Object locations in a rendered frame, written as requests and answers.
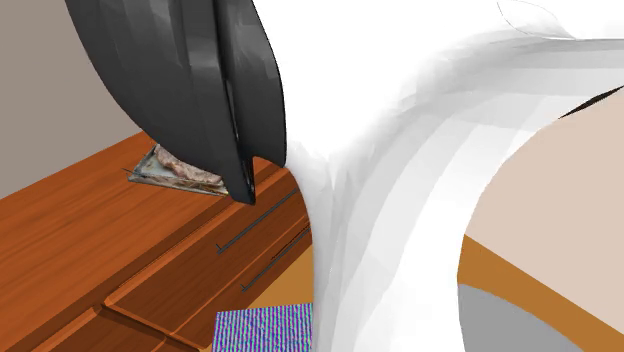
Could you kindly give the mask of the purple striped patterned robot stand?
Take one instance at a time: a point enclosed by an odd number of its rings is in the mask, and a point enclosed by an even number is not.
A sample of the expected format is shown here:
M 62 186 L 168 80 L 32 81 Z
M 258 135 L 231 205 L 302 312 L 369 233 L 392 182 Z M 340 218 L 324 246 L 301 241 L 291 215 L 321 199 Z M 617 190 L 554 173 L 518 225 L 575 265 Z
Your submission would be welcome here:
M 312 352 L 312 304 L 218 312 L 212 352 Z

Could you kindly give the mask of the brown wooden chest of drawers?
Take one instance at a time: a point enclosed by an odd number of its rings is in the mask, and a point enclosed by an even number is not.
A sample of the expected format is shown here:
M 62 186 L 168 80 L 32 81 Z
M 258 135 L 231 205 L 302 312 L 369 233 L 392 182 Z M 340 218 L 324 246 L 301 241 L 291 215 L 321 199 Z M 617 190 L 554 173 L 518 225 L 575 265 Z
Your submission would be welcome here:
M 292 175 L 254 205 L 129 182 L 129 137 L 0 199 L 0 352 L 201 352 L 311 244 Z

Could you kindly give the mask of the metal tray with meat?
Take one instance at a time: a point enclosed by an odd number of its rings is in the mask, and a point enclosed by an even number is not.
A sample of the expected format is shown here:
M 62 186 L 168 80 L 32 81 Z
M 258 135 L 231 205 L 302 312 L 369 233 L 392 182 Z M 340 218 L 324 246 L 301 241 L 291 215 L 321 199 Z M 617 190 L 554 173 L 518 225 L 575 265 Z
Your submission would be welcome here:
M 160 144 L 154 145 L 132 169 L 125 169 L 130 182 L 200 194 L 227 196 L 221 176 L 177 159 Z

